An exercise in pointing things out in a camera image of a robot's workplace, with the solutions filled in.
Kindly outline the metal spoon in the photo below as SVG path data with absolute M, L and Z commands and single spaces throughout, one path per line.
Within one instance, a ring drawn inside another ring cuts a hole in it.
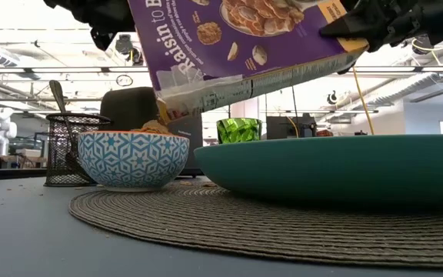
M 73 172 L 76 172 L 78 163 L 77 163 L 77 160 L 75 157 L 75 153 L 73 152 L 75 144 L 72 140 L 72 129 L 69 124 L 69 120 L 68 120 L 67 116 L 65 115 L 66 108 L 65 108 L 65 101 L 64 101 L 64 96 L 63 96 L 63 92 L 62 92 L 62 86 L 61 86 L 60 82 L 58 82 L 56 80 L 51 80 L 49 82 L 49 87 L 52 91 L 52 94 L 55 98 L 58 108 L 62 114 L 62 118 L 63 118 L 63 121 L 66 125 L 67 132 L 68 132 L 68 140 L 71 144 L 70 150 L 68 151 L 68 153 L 65 156 L 66 164 Z

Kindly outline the cereal heap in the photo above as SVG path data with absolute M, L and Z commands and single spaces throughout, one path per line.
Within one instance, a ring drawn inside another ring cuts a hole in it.
M 170 135 L 167 126 L 157 120 L 146 122 L 141 128 L 132 129 L 133 132 L 155 133 L 161 135 Z

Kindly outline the blue patterned ceramic bowl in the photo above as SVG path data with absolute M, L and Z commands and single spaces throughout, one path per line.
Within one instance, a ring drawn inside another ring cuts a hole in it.
M 190 140 L 177 135 L 133 131 L 83 132 L 78 136 L 81 167 L 114 192 L 147 192 L 179 176 Z

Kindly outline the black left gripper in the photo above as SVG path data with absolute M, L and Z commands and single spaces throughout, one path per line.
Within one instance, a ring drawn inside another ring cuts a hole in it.
M 95 46 L 106 51 L 113 32 L 133 32 L 135 23 L 128 0 L 43 0 L 51 8 L 60 6 L 70 11 L 75 20 L 89 24 Z

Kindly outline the purple raisin cereal box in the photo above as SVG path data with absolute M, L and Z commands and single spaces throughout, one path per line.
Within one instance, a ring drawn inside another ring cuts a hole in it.
M 339 72 L 368 48 L 321 36 L 340 0 L 128 3 L 166 122 Z

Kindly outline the green plate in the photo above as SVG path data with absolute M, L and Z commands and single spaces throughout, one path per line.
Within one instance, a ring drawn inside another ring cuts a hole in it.
M 443 205 L 443 135 L 284 138 L 205 146 L 194 154 L 211 181 L 251 197 Z

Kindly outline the green glass cup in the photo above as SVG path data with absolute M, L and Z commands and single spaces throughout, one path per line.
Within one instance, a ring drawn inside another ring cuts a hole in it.
M 259 141 L 262 121 L 256 118 L 226 118 L 216 122 L 218 143 Z

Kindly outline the round woven placemat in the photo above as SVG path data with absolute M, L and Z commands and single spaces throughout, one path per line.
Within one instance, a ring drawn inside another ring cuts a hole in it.
M 388 213 L 286 205 L 204 183 L 139 193 L 95 190 L 75 196 L 68 210 L 100 229 L 188 249 L 293 262 L 443 269 L 443 210 Z

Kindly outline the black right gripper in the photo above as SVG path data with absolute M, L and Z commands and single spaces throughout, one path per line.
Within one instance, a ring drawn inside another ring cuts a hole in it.
M 443 0 L 358 0 L 353 9 L 319 30 L 322 37 L 364 38 L 369 51 L 420 35 L 443 41 Z M 348 73 L 356 62 L 338 71 Z

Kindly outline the black toaster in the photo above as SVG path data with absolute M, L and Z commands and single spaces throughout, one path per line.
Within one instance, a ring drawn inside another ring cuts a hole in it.
M 100 130 L 129 131 L 141 128 L 147 121 L 157 119 L 158 107 L 151 87 L 126 88 L 106 92 L 102 98 L 100 115 L 112 122 Z M 190 139 L 188 161 L 180 175 L 203 175 L 195 161 L 194 150 L 203 146 L 202 117 L 182 118 L 167 124 L 174 135 Z

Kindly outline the black mesh utensil holder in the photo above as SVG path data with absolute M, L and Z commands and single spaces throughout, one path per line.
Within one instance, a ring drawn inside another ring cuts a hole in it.
M 82 187 L 96 182 L 82 168 L 78 158 L 78 136 L 98 131 L 111 124 L 101 115 L 84 113 L 55 113 L 49 120 L 47 173 L 44 186 Z

